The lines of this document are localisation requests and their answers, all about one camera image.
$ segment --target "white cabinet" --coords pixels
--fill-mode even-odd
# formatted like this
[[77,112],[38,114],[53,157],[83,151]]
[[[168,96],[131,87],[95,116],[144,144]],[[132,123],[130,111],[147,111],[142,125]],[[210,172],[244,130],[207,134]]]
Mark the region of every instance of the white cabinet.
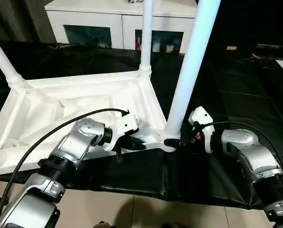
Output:
[[67,11],[47,15],[58,43],[123,48],[121,15]]
[[[154,0],[152,50],[185,53],[195,0]],[[139,49],[143,3],[127,0],[54,0],[45,6],[57,42]]]
[[[172,48],[185,53],[193,22],[192,18],[153,17],[152,50],[168,52],[167,49]],[[142,16],[123,15],[122,25],[124,49],[135,50],[141,43]]]

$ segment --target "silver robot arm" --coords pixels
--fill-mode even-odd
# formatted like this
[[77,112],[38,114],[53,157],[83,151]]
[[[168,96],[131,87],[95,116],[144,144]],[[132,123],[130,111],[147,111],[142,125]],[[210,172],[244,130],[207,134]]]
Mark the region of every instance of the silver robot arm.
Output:
[[60,216],[56,204],[89,147],[99,145],[110,151],[121,136],[137,129],[133,114],[119,118],[109,128],[91,118],[76,121],[49,157],[39,161],[39,172],[30,176],[20,193],[4,209],[0,228],[54,228]]
[[[212,121],[202,107],[196,108],[189,117],[194,128]],[[262,200],[268,219],[276,223],[275,228],[283,228],[283,170],[272,153],[259,143],[257,135],[242,129],[223,130],[218,134],[212,125],[202,129],[202,133],[207,153],[218,146],[242,164],[244,176]]]

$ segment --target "dark curtain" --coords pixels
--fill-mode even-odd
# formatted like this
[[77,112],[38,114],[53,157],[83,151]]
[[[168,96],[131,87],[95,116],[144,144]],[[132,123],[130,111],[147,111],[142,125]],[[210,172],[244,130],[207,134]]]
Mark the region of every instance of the dark curtain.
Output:
[[0,0],[0,40],[55,43],[44,6],[52,0]]

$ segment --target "white metal pole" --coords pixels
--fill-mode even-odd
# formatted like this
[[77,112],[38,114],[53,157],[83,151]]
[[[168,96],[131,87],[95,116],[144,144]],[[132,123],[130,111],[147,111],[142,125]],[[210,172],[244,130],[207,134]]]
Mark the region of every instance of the white metal pole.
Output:
[[200,0],[198,3],[191,38],[165,128],[165,138],[180,138],[181,124],[204,58],[220,2],[221,0]]
[[0,69],[6,77],[6,81],[10,88],[24,85],[24,79],[15,70],[4,51],[0,47]]
[[153,18],[153,0],[145,0],[143,3],[142,17],[142,44],[141,61],[139,66],[140,76],[150,76],[151,71],[151,45],[152,45],[152,18]]

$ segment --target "red component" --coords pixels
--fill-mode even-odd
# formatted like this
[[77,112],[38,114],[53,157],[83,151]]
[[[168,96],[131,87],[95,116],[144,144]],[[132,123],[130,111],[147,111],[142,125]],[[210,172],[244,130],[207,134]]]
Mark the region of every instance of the red component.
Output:
[[140,45],[138,43],[137,38],[135,38],[135,50],[140,50]]

